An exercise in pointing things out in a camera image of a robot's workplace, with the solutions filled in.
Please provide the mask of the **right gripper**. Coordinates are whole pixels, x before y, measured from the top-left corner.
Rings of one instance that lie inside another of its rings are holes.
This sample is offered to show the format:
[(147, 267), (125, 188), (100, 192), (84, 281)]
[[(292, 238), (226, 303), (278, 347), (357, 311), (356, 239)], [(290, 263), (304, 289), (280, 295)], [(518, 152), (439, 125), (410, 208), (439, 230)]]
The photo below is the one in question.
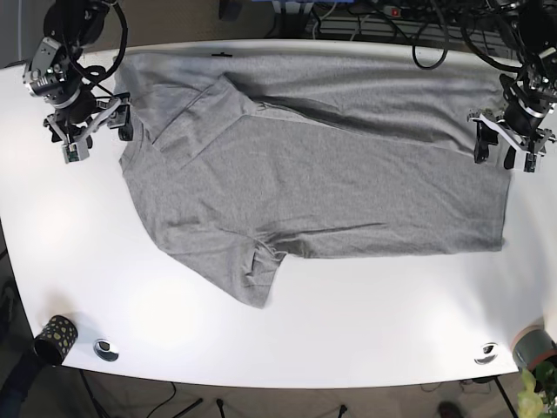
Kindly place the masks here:
[(85, 83), (72, 65), (62, 44), (44, 37), (33, 58), (24, 68), (23, 84), (30, 95), (42, 98), (54, 112), (43, 121), (51, 141), (63, 147), (66, 164), (90, 156), (92, 135), (105, 126), (118, 131), (123, 142), (133, 140), (129, 93), (106, 97), (93, 94), (93, 83)]

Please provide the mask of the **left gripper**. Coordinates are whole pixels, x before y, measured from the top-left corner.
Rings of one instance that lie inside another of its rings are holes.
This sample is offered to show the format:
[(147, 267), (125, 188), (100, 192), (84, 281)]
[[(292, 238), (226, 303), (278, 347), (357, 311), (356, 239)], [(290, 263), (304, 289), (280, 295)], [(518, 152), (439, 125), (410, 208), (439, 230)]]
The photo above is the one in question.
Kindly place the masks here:
[(508, 145), (503, 160), (506, 170), (534, 173), (546, 143), (554, 143), (556, 135), (540, 125), (556, 107), (556, 49), (547, 47), (540, 53), (527, 53), (522, 64), (512, 66), (496, 61), (478, 49), (473, 50), (482, 61), (501, 71), (499, 81), (506, 107), (471, 112), (467, 119), (476, 124), (473, 151), (477, 165), (493, 164), (502, 138)]

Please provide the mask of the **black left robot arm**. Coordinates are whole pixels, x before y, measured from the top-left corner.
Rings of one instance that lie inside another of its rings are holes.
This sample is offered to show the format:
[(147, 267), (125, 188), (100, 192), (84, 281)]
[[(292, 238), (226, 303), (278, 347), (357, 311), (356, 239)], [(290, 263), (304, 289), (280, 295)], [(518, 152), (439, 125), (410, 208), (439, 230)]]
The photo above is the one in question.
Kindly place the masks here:
[(467, 119), (476, 124), (473, 159), (487, 162), (490, 148), (503, 139), (508, 145), (503, 166), (534, 172), (546, 154), (547, 142), (556, 136), (541, 123), (556, 107), (556, 17), (542, 1), (488, 1), (488, 16), (495, 19), (506, 46), (516, 53), (520, 66), (503, 64), (480, 50), (467, 33), (469, 9), (460, 18), (460, 32), (468, 49), (484, 63), (500, 71), (506, 107), (502, 111), (474, 111)]

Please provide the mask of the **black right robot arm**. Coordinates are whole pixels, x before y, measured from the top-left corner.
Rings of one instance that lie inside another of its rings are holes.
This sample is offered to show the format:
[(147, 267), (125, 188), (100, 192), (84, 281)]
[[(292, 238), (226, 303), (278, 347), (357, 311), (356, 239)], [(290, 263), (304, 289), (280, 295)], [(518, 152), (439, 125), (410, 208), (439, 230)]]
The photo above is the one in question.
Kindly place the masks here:
[[(78, 59), (99, 39), (110, 11), (121, 26), (116, 58), (108, 68), (84, 67)], [(61, 145), (67, 164), (90, 156), (92, 135), (102, 126), (116, 130), (123, 142), (133, 138), (131, 95), (115, 94), (102, 86), (123, 62), (128, 34), (117, 1), (56, 1), (46, 13), (44, 37), (25, 64), (23, 84), (31, 96), (53, 107), (43, 126), (50, 131), (51, 141)]]

